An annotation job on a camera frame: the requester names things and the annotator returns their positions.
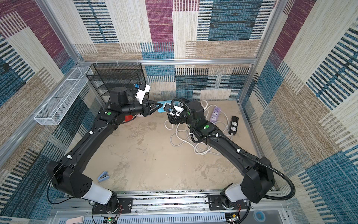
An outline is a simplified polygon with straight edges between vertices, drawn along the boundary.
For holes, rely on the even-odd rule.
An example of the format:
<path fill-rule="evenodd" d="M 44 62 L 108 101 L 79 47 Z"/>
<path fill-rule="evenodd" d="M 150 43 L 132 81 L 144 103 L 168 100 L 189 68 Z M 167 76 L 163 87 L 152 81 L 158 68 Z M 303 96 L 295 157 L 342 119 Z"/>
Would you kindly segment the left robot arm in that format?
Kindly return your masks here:
<path fill-rule="evenodd" d="M 101 187 L 83 174 L 101 144 L 131 115 L 153 114 L 162 104 L 146 99 L 150 91 L 146 84 L 135 84 L 136 92 L 126 87 L 110 91 L 110 100 L 100 109 L 90 131 L 59 161 L 51 161 L 47 172 L 53 187 L 74 198 L 96 202 L 108 210 L 118 207 L 115 192 Z"/>

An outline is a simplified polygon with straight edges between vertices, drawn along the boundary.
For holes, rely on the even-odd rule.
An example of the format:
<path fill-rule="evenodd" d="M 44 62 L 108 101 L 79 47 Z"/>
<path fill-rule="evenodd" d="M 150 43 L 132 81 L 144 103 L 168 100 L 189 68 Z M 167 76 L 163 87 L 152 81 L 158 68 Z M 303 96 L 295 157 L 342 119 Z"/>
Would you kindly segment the black power strip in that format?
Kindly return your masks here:
<path fill-rule="evenodd" d="M 228 133 L 230 135 L 236 135 L 238 129 L 238 122 L 239 122 L 239 118 L 237 116 L 232 116 L 230 127 L 228 130 Z"/>

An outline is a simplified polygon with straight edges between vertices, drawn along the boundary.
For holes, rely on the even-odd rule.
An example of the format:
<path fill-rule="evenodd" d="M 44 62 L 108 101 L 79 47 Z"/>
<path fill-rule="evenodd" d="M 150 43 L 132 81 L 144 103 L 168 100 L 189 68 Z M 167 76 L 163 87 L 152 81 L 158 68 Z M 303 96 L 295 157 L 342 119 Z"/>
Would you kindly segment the purple power strip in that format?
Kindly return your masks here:
<path fill-rule="evenodd" d="M 215 106 L 213 112 L 212 112 L 212 115 L 210 117 L 210 121 L 212 123 L 215 123 L 218 121 L 218 118 L 219 118 L 219 115 L 220 115 L 220 112 L 221 112 L 221 109 L 217 106 Z"/>

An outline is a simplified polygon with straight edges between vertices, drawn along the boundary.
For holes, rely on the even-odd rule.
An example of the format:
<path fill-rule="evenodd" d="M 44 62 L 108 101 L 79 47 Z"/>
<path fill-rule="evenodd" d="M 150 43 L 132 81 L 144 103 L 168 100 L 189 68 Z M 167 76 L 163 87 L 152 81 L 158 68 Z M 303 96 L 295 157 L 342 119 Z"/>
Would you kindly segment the teal power strip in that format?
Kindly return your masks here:
<path fill-rule="evenodd" d="M 158 103 L 161 103 L 163 106 L 158 110 L 159 113 L 164 113 L 165 110 L 164 110 L 164 107 L 165 107 L 165 104 L 170 104 L 171 101 L 170 100 L 166 100 L 166 101 L 158 101 Z"/>

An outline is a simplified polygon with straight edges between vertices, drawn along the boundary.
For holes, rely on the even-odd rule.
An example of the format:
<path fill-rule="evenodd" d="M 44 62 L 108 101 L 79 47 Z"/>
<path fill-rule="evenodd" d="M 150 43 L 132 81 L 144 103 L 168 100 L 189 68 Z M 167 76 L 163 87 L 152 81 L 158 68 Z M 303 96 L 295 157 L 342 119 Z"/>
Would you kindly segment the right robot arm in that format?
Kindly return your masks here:
<path fill-rule="evenodd" d="M 234 203 L 247 199 L 259 203 L 267 198 L 267 193 L 274 186 L 275 179 L 271 162 L 258 158 L 232 142 L 215 124 L 206 119 L 204 109 L 198 101 L 185 101 L 178 107 L 165 104 L 165 112 L 171 124 L 187 124 L 193 142 L 202 142 L 222 154 L 243 175 L 241 184 L 228 186 L 224 194 L 225 203 Z"/>

